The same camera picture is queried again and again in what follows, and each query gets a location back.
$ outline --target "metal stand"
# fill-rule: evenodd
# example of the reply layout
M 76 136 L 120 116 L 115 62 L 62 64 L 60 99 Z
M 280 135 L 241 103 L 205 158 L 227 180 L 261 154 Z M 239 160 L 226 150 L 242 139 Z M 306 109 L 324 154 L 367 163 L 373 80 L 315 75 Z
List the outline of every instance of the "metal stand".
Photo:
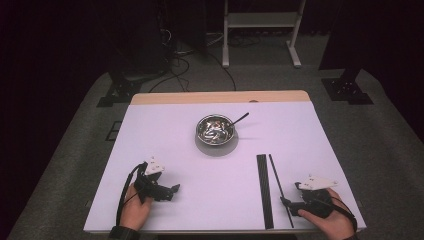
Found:
M 286 42 L 290 56 L 295 68 L 302 65 L 295 49 L 297 34 L 302 21 L 303 10 L 306 0 L 301 0 L 297 12 L 279 12 L 279 13 L 229 13 L 228 0 L 225 0 L 224 6 L 224 43 L 222 46 L 222 66 L 230 66 L 228 52 L 228 29 L 230 28 L 252 28 L 252 27 L 293 27 L 291 39 Z

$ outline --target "black sleeve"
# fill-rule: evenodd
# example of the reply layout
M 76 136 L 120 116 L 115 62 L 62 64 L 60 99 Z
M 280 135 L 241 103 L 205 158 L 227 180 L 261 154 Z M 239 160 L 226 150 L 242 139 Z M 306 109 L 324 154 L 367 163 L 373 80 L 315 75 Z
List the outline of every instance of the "black sleeve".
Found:
M 139 240 L 140 233 L 131 228 L 115 226 L 110 231 L 108 239 Z

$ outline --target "white table surface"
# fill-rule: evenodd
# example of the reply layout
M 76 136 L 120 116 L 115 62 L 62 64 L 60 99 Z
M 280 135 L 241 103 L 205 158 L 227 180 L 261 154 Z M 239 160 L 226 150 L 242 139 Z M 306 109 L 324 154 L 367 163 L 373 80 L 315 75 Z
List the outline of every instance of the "white table surface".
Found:
M 195 127 L 209 114 L 237 119 L 237 147 L 225 156 L 204 154 L 195 144 Z M 272 154 L 284 190 L 301 201 L 294 183 L 309 174 L 337 180 L 334 187 L 366 228 L 349 184 L 310 101 L 130 105 L 110 155 L 84 230 L 109 232 L 131 170 L 152 156 L 166 170 L 158 180 L 181 184 L 172 201 L 154 202 L 142 231 L 302 232 L 316 228 L 301 217 L 291 227 L 268 160 L 274 229 L 265 230 L 256 156 Z

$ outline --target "floor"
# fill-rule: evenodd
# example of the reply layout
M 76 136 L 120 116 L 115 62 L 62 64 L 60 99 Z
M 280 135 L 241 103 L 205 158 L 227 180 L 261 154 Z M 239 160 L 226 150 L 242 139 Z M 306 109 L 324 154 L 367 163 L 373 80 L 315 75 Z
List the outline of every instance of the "floor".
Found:
M 284 44 L 288 37 L 262 37 L 248 47 L 231 47 L 230 67 L 226 70 L 219 64 L 219 44 L 213 45 L 208 50 L 216 59 L 194 54 L 183 57 L 185 61 L 174 60 L 175 74 L 186 71 L 179 79 L 168 73 L 144 83 L 138 91 L 233 91 L 234 87 L 237 91 L 305 90 L 368 226 L 359 233 L 360 239 L 422 239 L 422 142 L 387 98 L 379 81 L 366 71 L 361 71 L 357 83 L 373 104 L 331 101 L 321 79 L 337 78 L 341 71 L 318 70 L 327 36 L 298 37 L 300 69 L 291 64 Z M 109 75 L 104 73 L 81 102 L 9 239 L 107 238 L 82 229 L 113 148 L 114 142 L 106 140 L 107 134 L 114 122 L 123 119 L 128 106 L 123 102 L 97 107 L 111 84 Z M 234 237 L 219 236 L 219 239 Z M 296 237 L 325 239 L 319 232 Z M 156 238 L 149 234 L 142 237 Z M 263 238 L 254 235 L 248 239 Z

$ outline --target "metal bowl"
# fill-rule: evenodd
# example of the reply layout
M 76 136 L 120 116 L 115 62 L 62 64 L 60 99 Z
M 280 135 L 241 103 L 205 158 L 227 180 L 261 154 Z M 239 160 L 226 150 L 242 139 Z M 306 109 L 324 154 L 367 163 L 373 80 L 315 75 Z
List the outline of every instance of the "metal bowl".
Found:
M 234 125 L 229 118 L 213 114 L 204 117 L 196 127 L 196 135 L 200 141 L 210 146 L 220 146 L 229 142 L 234 137 Z

